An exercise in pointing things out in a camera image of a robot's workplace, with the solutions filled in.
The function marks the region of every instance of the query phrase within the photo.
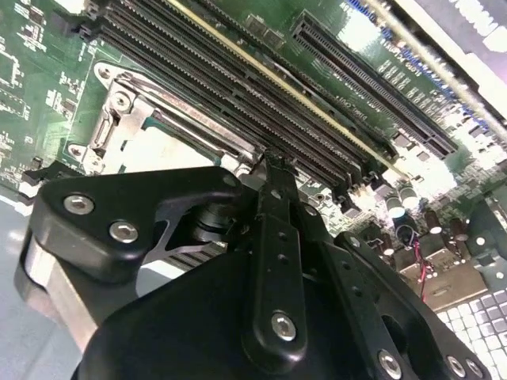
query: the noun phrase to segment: capacitor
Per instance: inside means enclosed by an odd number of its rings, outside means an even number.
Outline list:
[[[451,235],[457,241],[466,241],[468,240],[468,234],[466,230],[465,223],[460,218],[453,218],[449,223],[451,227]]]
[[[442,225],[440,224],[440,220],[438,220],[438,216],[435,211],[427,210],[425,212],[425,221],[431,234],[438,235],[442,232]]]
[[[380,245],[380,250],[386,256],[391,256],[393,253],[395,253],[393,242],[389,234],[382,234],[382,244]]]
[[[419,236],[417,223],[408,214],[404,214],[401,218],[393,219],[393,223],[398,240],[405,247],[411,247],[415,239]]]
[[[401,218],[405,214],[405,208],[397,196],[389,196],[386,198],[387,212],[393,219]]]
[[[399,191],[404,208],[415,208],[419,206],[419,197],[412,186],[406,186]]]

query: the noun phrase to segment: red wire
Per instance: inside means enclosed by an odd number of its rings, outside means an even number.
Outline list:
[[[419,241],[416,241],[414,243],[414,253],[416,260],[419,262],[419,265],[421,266],[421,299],[424,303],[426,303],[426,295],[425,295],[425,283],[426,283],[426,264],[425,261],[422,260],[421,254],[419,252]]]

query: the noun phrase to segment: yellow stripe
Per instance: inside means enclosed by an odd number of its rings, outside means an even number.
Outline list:
[[[337,130],[339,130],[345,137],[352,140],[357,144],[360,148],[368,152],[371,156],[376,158],[379,162],[382,162],[389,169],[394,170],[399,176],[408,180],[408,176],[400,169],[396,168],[393,164],[391,164],[388,160],[382,157],[380,154],[376,153],[372,148],[366,145],[364,142],[359,140],[356,136],[354,136],[347,128],[343,125],[339,124],[335,119],[331,118],[324,111],[322,111],[319,107],[309,101],[304,95],[299,93],[296,89],[289,86],[285,81],[273,73],[266,66],[259,63],[254,57],[250,54],[243,51],[238,45],[225,37],[222,33],[213,28],[210,24],[200,18],[197,14],[195,14],[192,10],[181,4],[178,0],[165,0],[174,8],[178,9],[182,12],[186,17],[194,21],[198,24],[202,29],[206,30],[208,33],[213,35],[217,40],[219,40],[222,44],[231,49],[234,53],[241,56],[245,61],[247,61],[252,66],[256,67],[260,72],[262,72],[266,77],[275,82],[279,87],[285,89],[288,93],[290,93],[294,98],[296,98],[299,102],[303,103],[307,106],[311,111],[319,115],[322,119],[324,119],[327,123],[331,124]]]

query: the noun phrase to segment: motherboard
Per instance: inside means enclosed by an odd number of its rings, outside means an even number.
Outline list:
[[[395,2],[375,4],[5,1],[0,200],[29,213],[24,173],[52,162],[240,177],[274,148],[332,235],[362,234],[416,291],[428,267],[438,293],[439,274],[474,271],[467,219],[505,182],[505,120],[417,23],[394,27]]]

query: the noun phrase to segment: screw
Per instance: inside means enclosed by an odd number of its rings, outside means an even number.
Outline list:
[[[79,158],[83,154],[82,148],[84,148],[84,147],[81,147],[81,146],[76,145],[76,144],[70,144],[67,149],[69,150],[69,153],[71,153],[73,156]]]
[[[114,222],[109,227],[111,237],[120,243],[130,244],[137,240],[139,233],[129,222]]]
[[[473,362],[472,360],[467,359],[467,365],[468,365],[468,368],[470,368],[472,370],[472,372],[474,372],[474,374],[476,374],[479,378],[484,378],[484,374],[476,362]]]
[[[93,201],[85,196],[68,196],[63,200],[63,206],[76,215],[88,215],[95,208]]]
[[[315,210],[312,206],[310,206],[308,203],[304,205],[304,209],[307,211],[308,214],[311,216],[317,216],[318,212]]]
[[[352,242],[352,245],[356,248],[359,248],[361,247],[361,242],[359,240],[357,240],[356,237],[352,236],[350,237],[350,241]]]
[[[271,326],[275,334],[282,340],[290,342],[295,339],[295,326],[291,318],[282,313],[274,313]]]
[[[119,112],[126,112],[130,108],[131,102],[127,95],[118,92],[112,95],[112,103]]]
[[[228,174],[223,178],[223,183],[228,184],[229,186],[232,186],[233,188],[235,188],[237,186],[236,180],[231,175],[228,175]]]
[[[99,69],[98,70],[98,74],[103,79],[109,79],[109,78],[111,78],[111,72],[109,71],[109,69]]]
[[[394,380],[402,378],[402,368],[399,366],[398,361],[386,350],[379,352],[380,366],[387,372]]]
[[[447,361],[449,362],[449,366],[451,367],[452,372],[454,372],[461,378],[467,376],[467,372],[465,372],[465,369],[463,368],[461,363],[454,356],[448,356]]]

